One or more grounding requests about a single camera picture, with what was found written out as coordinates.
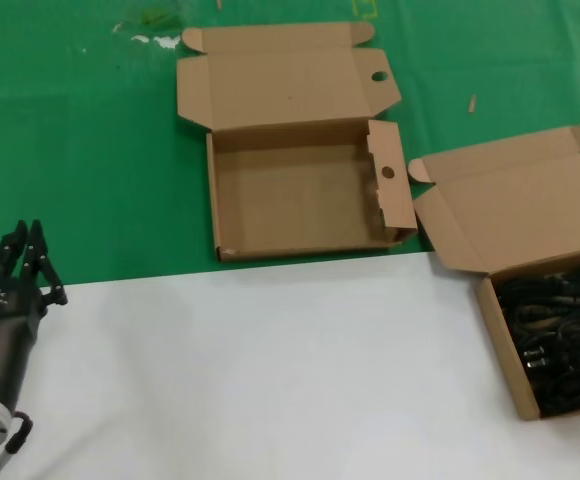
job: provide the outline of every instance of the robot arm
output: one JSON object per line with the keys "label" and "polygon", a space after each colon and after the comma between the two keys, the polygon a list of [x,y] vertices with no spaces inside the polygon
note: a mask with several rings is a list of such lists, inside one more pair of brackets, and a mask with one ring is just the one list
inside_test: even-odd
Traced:
{"label": "robot arm", "polygon": [[[22,254],[21,272],[13,276]],[[50,285],[46,294],[37,286],[39,274]],[[48,259],[41,223],[35,220],[28,232],[26,224],[19,222],[0,244],[0,444],[7,438],[14,417],[23,423],[0,456],[0,470],[23,445],[32,428],[30,419],[16,412],[16,405],[39,322],[49,305],[66,303],[63,284]]]}

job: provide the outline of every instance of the cardboard box lid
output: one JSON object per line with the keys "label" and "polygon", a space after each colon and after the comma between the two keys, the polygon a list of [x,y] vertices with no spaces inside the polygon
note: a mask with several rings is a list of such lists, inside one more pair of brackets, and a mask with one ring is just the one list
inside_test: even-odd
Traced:
{"label": "cardboard box lid", "polygon": [[449,268],[494,273],[580,251],[580,126],[413,160],[417,215]]}
{"label": "cardboard box lid", "polygon": [[212,130],[371,118],[401,100],[365,22],[186,29],[179,115]]}

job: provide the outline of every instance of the cardboard box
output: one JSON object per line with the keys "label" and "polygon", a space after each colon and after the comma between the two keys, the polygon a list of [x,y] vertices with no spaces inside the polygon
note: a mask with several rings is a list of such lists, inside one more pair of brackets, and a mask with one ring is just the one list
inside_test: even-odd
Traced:
{"label": "cardboard box", "polygon": [[430,155],[410,175],[436,186],[414,202],[439,258],[486,274],[477,298],[524,420],[541,417],[494,287],[580,265],[580,126]]}
{"label": "cardboard box", "polygon": [[369,23],[189,28],[179,115],[207,135],[222,260],[391,247],[416,232],[385,53]]}

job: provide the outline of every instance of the bundle of black cables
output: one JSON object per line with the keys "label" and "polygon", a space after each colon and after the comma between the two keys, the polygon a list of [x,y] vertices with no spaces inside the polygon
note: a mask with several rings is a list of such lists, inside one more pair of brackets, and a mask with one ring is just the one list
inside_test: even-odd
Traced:
{"label": "bundle of black cables", "polygon": [[580,268],[496,290],[542,416],[580,410]]}

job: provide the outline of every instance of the paint stain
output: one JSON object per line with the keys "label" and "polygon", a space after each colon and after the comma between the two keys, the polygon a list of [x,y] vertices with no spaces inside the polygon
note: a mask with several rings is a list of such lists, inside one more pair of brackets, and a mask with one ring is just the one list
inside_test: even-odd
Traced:
{"label": "paint stain", "polygon": [[138,40],[141,43],[148,43],[150,41],[150,39],[145,35],[135,35],[132,37],[132,40]]}

